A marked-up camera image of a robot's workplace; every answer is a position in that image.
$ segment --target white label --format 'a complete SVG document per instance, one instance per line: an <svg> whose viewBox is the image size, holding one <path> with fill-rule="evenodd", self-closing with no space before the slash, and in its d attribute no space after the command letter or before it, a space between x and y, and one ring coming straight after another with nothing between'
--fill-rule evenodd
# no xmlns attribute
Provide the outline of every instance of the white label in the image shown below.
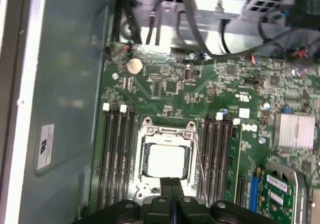
<svg viewBox="0 0 320 224"><path fill-rule="evenodd" d="M281 206L284 205L284 200L280 196L278 196L277 194L273 193L272 191L270 192L270 198L275 200Z"/></svg>
<svg viewBox="0 0 320 224"><path fill-rule="evenodd" d="M250 118L250 109L249 108L239 108L239 118Z"/></svg>
<svg viewBox="0 0 320 224"><path fill-rule="evenodd" d="M275 187L279 188L281 191L287 192L288 186L284 182L274 178L271 175L266 176L266 181Z"/></svg>
<svg viewBox="0 0 320 224"><path fill-rule="evenodd" d="M39 157L37 170L51 163L52 144L54 140L55 125L44 125L41 127Z"/></svg>
<svg viewBox="0 0 320 224"><path fill-rule="evenodd" d="M258 126L257 125L246 125L246 124L242 124L242 131L247 131L247 132L254 132L256 133L258 130Z"/></svg>
<svg viewBox="0 0 320 224"><path fill-rule="evenodd" d="M236 98L239 98L240 102L248 103L251 100L251 96L247 94L235 94Z"/></svg>

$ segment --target cable clip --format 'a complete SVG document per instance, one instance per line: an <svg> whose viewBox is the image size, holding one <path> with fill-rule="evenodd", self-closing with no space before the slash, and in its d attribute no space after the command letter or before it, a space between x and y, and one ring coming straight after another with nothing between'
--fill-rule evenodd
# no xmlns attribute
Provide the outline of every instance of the cable clip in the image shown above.
<svg viewBox="0 0 320 224"><path fill-rule="evenodd" d="M150 13L149 13L149 17L155 17L156 14L157 14L157 12L154 11L154 10L152 10L152 11L150 11Z"/></svg>

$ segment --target blue pcie slot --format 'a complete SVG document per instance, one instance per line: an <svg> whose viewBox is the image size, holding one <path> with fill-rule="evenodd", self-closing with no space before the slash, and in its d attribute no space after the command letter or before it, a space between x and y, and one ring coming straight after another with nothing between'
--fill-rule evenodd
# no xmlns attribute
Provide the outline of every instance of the blue pcie slot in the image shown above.
<svg viewBox="0 0 320 224"><path fill-rule="evenodd" d="M250 211L253 211L255 213L257 212L257 204L258 204L258 188L259 188L259 178L253 175L251 177L249 209Z"/></svg>

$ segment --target silver heatsink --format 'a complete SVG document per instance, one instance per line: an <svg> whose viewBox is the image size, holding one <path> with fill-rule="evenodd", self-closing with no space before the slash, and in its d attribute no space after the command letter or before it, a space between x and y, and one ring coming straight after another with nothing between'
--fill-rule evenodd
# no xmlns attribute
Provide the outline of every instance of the silver heatsink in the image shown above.
<svg viewBox="0 0 320 224"><path fill-rule="evenodd" d="M285 148L312 150L315 139L316 117L313 114L277 113L273 144Z"/></svg>

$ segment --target cpu socket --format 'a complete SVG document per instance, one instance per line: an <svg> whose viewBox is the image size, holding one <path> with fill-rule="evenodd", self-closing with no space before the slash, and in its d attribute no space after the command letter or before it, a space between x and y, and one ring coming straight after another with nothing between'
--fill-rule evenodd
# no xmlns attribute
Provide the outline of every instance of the cpu socket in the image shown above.
<svg viewBox="0 0 320 224"><path fill-rule="evenodd" d="M137 199L160 193L160 178L179 178L185 195L195 196L197 127L185 128L153 124L146 117L138 130L134 167Z"/></svg>

